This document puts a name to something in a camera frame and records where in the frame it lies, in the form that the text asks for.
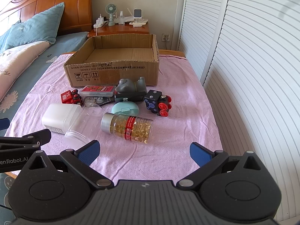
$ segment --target barcode label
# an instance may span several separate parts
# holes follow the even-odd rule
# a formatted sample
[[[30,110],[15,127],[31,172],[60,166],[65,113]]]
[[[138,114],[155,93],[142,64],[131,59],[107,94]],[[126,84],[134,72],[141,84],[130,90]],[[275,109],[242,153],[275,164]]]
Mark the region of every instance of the barcode label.
[[[60,128],[54,128],[54,127],[51,127],[51,126],[48,126],[48,125],[44,125],[45,128],[49,129],[51,132],[56,132],[56,133],[59,133],[59,134],[65,134],[62,129]]]

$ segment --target blue pillow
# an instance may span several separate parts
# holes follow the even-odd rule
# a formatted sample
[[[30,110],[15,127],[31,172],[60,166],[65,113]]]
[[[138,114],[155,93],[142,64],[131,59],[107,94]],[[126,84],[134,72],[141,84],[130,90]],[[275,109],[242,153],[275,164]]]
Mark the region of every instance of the blue pillow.
[[[8,35],[9,35],[10,31],[11,31],[11,28],[9,28],[8,31],[6,31],[3,35],[0,36],[0,54],[1,54],[2,52],[4,52],[4,45],[5,45],[6,39],[7,39]]]
[[[6,39],[4,51],[16,46],[42,40],[54,44],[64,8],[65,3],[62,2],[34,15],[25,22],[13,25]]]

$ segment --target wooden headboard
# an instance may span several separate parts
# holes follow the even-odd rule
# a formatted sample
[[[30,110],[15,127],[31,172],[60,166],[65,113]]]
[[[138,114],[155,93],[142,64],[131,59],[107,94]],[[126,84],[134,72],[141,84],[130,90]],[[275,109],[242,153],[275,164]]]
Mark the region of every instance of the wooden headboard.
[[[0,11],[0,35],[15,22],[30,19],[37,13],[64,2],[65,8],[58,34],[69,34],[92,29],[92,0],[11,0]]]

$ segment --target black toy train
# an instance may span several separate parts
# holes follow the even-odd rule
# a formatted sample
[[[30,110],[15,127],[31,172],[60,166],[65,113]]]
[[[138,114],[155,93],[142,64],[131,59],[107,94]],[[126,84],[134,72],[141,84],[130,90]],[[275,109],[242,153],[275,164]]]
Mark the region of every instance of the black toy train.
[[[167,117],[169,110],[172,108],[171,97],[163,95],[161,91],[149,90],[145,95],[145,103],[148,110],[156,113],[158,116]]]

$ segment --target blue gripper pad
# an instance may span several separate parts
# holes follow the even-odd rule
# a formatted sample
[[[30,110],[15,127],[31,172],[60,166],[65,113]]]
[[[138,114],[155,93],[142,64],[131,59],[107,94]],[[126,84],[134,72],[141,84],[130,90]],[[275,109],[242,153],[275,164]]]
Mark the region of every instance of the blue gripper pad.
[[[10,121],[8,118],[0,118],[0,130],[8,129]]]
[[[190,156],[199,167],[202,167],[215,157],[215,153],[197,142],[193,142],[190,145]]]
[[[91,165],[100,154],[100,143],[92,140],[85,146],[74,152],[74,155],[86,165]]]

